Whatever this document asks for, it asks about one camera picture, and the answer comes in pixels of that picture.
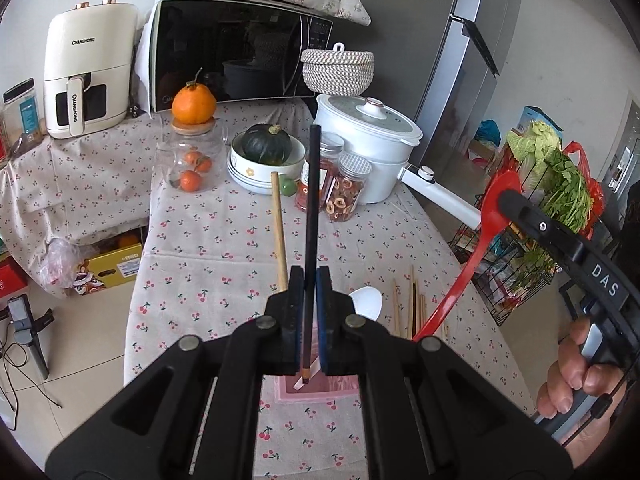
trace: tablecloth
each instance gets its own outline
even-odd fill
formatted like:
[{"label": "tablecloth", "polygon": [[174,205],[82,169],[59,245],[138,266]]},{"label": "tablecloth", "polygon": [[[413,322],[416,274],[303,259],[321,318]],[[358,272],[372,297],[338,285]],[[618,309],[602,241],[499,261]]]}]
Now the tablecloth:
[{"label": "tablecloth", "polygon": [[[311,120],[299,99],[221,104],[215,117],[231,135],[255,123],[301,129]],[[39,276],[53,238],[87,245],[147,223],[156,144],[169,123],[170,114],[145,114],[76,139],[46,137],[0,171],[0,237],[45,290],[63,292]]]},{"label": "tablecloth", "polygon": [[[283,197],[283,216],[287,263],[303,264],[305,214],[292,198]],[[181,336],[225,336],[264,312],[277,283],[272,231],[271,197],[247,192],[226,174],[215,190],[195,195],[173,189],[154,174],[150,230],[127,324],[126,383]],[[393,278],[401,289],[405,327],[411,265],[430,311],[460,272],[442,236],[402,184],[385,202],[361,206],[348,222],[330,224],[321,214],[318,264],[330,267],[335,290],[377,287],[383,294],[379,321],[390,328]],[[473,286],[446,326],[446,342],[515,404],[532,412],[518,367]],[[266,378],[261,399],[256,476],[305,472],[305,480],[366,477],[358,396],[280,404],[274,379]]]}]

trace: white bowl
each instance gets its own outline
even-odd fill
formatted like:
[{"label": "white bowl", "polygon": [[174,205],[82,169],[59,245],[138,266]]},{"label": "white bowl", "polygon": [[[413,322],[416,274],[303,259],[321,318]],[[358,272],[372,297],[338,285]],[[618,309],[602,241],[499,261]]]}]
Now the white bowl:
[{"label": "white bowl", "polygon": [[270,195],[271,194],[271,182],[268,184],[262,182],[256,182],[255,180],[251,180],[248,177],[242,176],[231,166],[231,152],[229,152],[226,158],[226,168],[229,171],[229,175],[235,181],[238,186],[246,189],[247,191],[252,191],[254,193],[260,195]]},{"label": "white bowl", "polygon": [[277,171],[278,174],[287,175],[291,180],[299,180],[300,173],[302,173],[302,166],[305,163],[306,149],[304,144],[297,140],[295,137],[291,137],[292,150],[289,158],[282,166],[268,166],[267,164],[259,164],[257,162],[251,162],[247,158],[244,158],[244,151],[242,150],[241,140],[242,134],[237,134],[234,140],[231,142],[230,150],[230,162],[231,167],[234,168],[240,175],[253,180],[254,182],[268,183],[271,187],[271,171]]}]

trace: white electric pot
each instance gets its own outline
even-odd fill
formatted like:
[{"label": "white electric pot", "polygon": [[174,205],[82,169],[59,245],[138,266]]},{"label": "white electric pot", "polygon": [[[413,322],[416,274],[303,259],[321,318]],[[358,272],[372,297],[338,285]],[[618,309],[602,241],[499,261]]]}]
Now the white electric pot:
[{"label": "white electric pot", "polygon": [[401,180],[473,229],[480,225],[480,212],[437,184],[433,171],[408,164],[422,138],[422,131],[409,118],[377,99],[321,94],[314,123],[323,132],[341,136],[346,152],[363,156],[371,163],[371,174],[359,203],[386,200]]}]

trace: white spoon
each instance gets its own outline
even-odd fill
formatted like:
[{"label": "white spoon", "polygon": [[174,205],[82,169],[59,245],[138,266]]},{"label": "white spoon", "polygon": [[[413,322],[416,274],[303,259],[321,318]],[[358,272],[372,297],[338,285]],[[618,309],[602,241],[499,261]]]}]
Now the white spoon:
[{"label": "white spoon", "polygon": [[[380,315],[380,312],[382,312],[382,294],[379,290],[374,286],[363,286],[358,290],[354,290],[349,296],[353,301],[353,307],[355,308],[356,314],[373,321],[378,320],[378,316]],[[309,378],[312,378],[319,371],[320,358],[317,357],[309,369]],[[300,377],[298,382],[294,384],[293,389],[299,390],[302,386],[304,386],[304,383],[302,382],[302,377]]]}]

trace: woven basket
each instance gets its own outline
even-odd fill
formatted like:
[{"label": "woven basket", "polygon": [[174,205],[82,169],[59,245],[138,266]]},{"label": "woven basket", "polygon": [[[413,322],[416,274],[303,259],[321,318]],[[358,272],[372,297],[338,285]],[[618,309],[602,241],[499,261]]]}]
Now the woven basket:
[{"label": "woven basket", "polygon": [[305,83],[314,92],[356,96],[373,81],[373,54],[345,51],[341,43],[336,43],[333,50],[307,49],[301,60]]}]

